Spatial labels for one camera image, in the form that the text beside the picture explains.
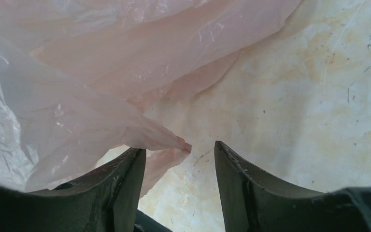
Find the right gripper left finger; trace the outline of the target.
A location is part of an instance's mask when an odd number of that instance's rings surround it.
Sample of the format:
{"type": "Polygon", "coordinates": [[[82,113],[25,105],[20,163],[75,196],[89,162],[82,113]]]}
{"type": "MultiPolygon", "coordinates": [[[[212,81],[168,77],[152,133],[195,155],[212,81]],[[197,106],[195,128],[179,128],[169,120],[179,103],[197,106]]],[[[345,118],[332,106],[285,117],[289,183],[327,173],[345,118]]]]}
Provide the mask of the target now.
{"type": "Polygon", "coordinates": [[[146,151],[131,148],[52,190],[0,186],[0,232],[131,232],[145,163],[146,151]]]}

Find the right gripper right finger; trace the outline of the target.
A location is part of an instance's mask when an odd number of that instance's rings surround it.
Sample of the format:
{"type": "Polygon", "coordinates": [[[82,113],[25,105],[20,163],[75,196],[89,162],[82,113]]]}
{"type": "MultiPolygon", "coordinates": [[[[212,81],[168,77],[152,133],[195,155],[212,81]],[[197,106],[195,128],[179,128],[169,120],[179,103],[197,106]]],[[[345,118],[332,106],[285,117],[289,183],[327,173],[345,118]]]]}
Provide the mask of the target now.
{"type": "Polygon", "coordinates": [[[215,170],[228,232],[371,232],[371,187],[322,193],[284,181],[221,141],[215,170]]]}

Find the pink plastic trash bag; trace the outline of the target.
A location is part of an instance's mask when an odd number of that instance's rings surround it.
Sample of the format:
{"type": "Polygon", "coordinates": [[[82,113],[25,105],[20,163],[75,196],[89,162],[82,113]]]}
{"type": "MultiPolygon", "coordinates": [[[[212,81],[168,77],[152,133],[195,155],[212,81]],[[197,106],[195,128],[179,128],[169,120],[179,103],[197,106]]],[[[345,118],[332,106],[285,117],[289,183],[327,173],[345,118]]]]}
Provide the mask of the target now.
{"type": "Polygon", "coordinates": [[[214,85],[298,0],[0,0],[0,186],[53,188],[151,150],[145,195],[191,145],[143,112],[214,85]]]}

